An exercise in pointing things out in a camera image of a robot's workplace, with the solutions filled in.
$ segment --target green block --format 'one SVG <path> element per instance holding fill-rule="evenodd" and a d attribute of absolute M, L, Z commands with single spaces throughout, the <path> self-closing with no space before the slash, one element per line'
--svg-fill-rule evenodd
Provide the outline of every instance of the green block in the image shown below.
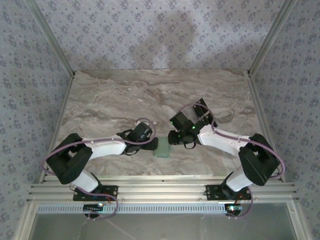
<path fill-rule="evenodd" d="M 170 145 L 167 136 L 158 137 L 158 147 L 153 151 L 153 156 L 165 159 L 170 156 Z"/>

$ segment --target marble tabletop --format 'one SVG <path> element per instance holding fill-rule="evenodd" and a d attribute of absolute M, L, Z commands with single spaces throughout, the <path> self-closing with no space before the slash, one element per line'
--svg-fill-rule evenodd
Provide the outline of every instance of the marble tabletop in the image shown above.
<path fill-rule="evenodd" d="M 109 137 L 133 129 L 135 120 L 142 117 L 154 122 L 158 137 L 167 136 L 174 130 L 169 119 L 180 107 L 200 98 L 213 111 L 219 129 L 241 135 L 261 132 L 242 71 L 87 70 L 75 74 L 56 144 L 71 133 L 83 138 Z M 239 166 L 237 157 L 219 149 L 197 145 L 187 150 L 179 145 L 172 147 L 169 158 L 141 150 L 133 156 L 96 158 L 85 169 L 99 176 L 225 176 Z"/>

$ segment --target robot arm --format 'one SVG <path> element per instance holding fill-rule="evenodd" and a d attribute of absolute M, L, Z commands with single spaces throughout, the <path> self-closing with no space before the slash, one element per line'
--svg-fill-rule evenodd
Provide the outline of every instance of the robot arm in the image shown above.
<path fill-rule="evenodd" d="M 200 99 L 198 103 L 206 106 L 203 99 Z M 182 112 L 178 112 L 170 119 L 177 131 L 169 132 L 169 144 L 184 145 L 186 149 L 188 149 L 187 144 L 193 144 L 192 149 L 196 144 L 212 146 L 239 157 L 241 167 L 231 172 L 221 184 L 223 194 L 230 200 L 237 198 L 238 192 L 247 186 L 252 184 L 264 186 L 279 166 L 279 161 L 272 153 L 249 141 L 271 148 L 267 140 L 258 133 L 253 136 L 243 136 L 223 130 L 214 131 L 212 123 L 215 128 L 218 126 L 214 116 L 198 105 L 192 106 L 192 109 L 198 117 L 196 123 L 189 120 Z"/>
<path fill-rule="evenodd" d="M 100 182 L 93 173 L 84 170 L 88 161 L 107 155 L 133 155 L 140 149 L 155 150 L 158 147 L 156 137 L 147 144 L 127 143 L 128 141 L 145 142 L 150 139 L 151 134 L 152 129 L 143 122 L 139 123 L 134 130 L 129 129 L 109 137 L 110 141 L 81 138 L 78 134 L 72 133 L 56 149 L 76 142 L 83 141 L 84 143 L 59 151 L 48 158 L 46 162 L 61 184 L 73 184 L 87 192 L 92 192 L 98 188 Z"/>

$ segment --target purple cable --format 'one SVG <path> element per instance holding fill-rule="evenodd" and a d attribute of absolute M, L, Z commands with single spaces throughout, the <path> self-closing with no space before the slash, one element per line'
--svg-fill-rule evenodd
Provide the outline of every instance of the purple cable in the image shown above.
<path fill-rule="evenodd" d="M 203 104 L 200 104 L 200 103 L 189 103 L 189 104 L 184 105 L 183 107 L 181 107 L 177 112 L 179 113 L 179 112 L 181 112 L 183 109 L 185 109 L 185 108 L 187 108 L 187 107 L 190 107 L 190 106 L 194 106 L 194 105 L 201 106 L 201 107 L 207 109 L 208 112 L 209 112 L 212 116 L 214 116 L 213 112 L 212 112 L 207 106 L 205 106 L 205 105 L 203 105 Z M 257 141 L 252 141 L 252 140 L 250 140 L 250 139 L 245 139 L 245 138 L 239 138 L 239 139 L 238 139 L 237 137 L 229 136 L 229 135 L 220 133 L 220 132 L 218 132 L 218 131 L 215 129 L 215 127 L 214 127 L 214 121 L 212 121 L 211 127 L 212 127 L 213 132 L 214 132 L 215 134 L 218 134 L 218 135 L 221 136 L 221 137 L 224 137 L 224 138 L 227 138 L 227 139 L 232 139 L 232 140 L 237 140 L 237 141 L 242 141 L 242 142 L 250 143 L 250 144 L 253 144 L 253 145 L 257 145 L 257 146 L 259 146 L 259 147 L 261 147 L 261 148 L 269 151 L 270 153 L 272 153 L 272 154 L 277 158 L 277 160 L 280 162 L 280 164 L 281 164 L 281 172 L 280 172 L 279 174 L 277 174 L 277 175 L 271 176 L 270 178 L 272 178 L 272 179 L 278 178 L 278 177 L 281 177 L 281 176 L 283 176 L 283 175 L 285 174 L 286 166 L 285 166 L 284 161 L 283 161 L 282 158 L 281 158 L 274 150 L 272 150 L 270 147 L 267 147 L 266 145 L 263 145 L 263 144 L 261 144 L 261 143 L 259 143 L 259 142 L 257 142 Z"/>
<path fill-rule="evenodd" d="M 98 218 L 90 218 L 90 215 L 91 214 L 98 214 L 100 215 L 100 213 L 96 212 L 96 211 L 92 211 L 88 214 L 88 219 L 92 219 L 93 221 L 97 220 L 97 221 L 101 221 L 101 220 L 105 220 L 105 219 L 110 219 L 112 218 L 114 215 L 116 215 L 117 211 L 118 211 L 118 208 L 119 208 L 119 202 L 118 202 L 118 199 L 116 199 L 114 196 L 112 195 L 109 195 L 109 194 L 106 194 L 106 193 L 92 193 L 92 192 L 88 192 L 80 187 L 77 187 L 81 192 L 83 192 L 84 194 L 87 194 L 87 195 L 91 195 L 91 196 L 97 196 L 97 197 L 106 197 L 106 198 L 111 198 L 113 200 L 115 200 L 115 203 L 116 203 L 116 207 L 113 211 L 113 213 L 111 213 L 110 215 L 108 216 L 101 216 L 101 217 L 98 217 Z"/>
<path fill-rule="evenodd" d="M 132 145 L 144 145 L 144 144 L 148 144 L 150 143 L 156 136 L 156 127 L 155 125 L 153 124 L 152 121 L 150 121 L 148 118 L 145 118 L 145 117 L 141 117 L 139 119 L 137 119 L 135 122 L 137 123 L 138 121 L 140 120 L 146 120 L 147 122 L 149 122 L 149 124 L 151 125 L 152 127 L 152 130 L 153 130 L 153 135 L 152 137 L 150 137 L 149 140 L 147 141 L 143 141 L 143 142 L 134 142 L 134 141 L 128 141 L 128 140 L 124 140 L 122 138 L 99 138 L 99 139 L 95 139 L 94 141 L 92 140 L 83 140 L 83 141 L 76 141 L 76 142 L 73 142 L 73 143 L 69 143 L 67 145 L 64 145 L 62 147 L 59 147 L 58 149 L 52 151 L 49 155 L 47 155 L 41 162 L 40 162 L 40 168 L 45 171 L 47 174 L 50 174 L 50 175 L 55 175 L 52 171 L 49 171 L 48 169 L 46 169 L 44 167 L 44 164 L 46 162 L 47 159 L 51 158 L 53 155 L 55 155 L 56 153 L 64 150 L 64 149 L 67 149 L 69 147 L 72 147 L 72 146 L 75 146 L 75 145 L 79 145 L 79 144 L 90 144 L 92 142 L 94 143 L 104 143 L 104 142 L 114 142 L 114 141 L 117 141 L 117 142 L 122 142 L 122 143 L 127 143 L 127 144 L 132 144 Z"/>

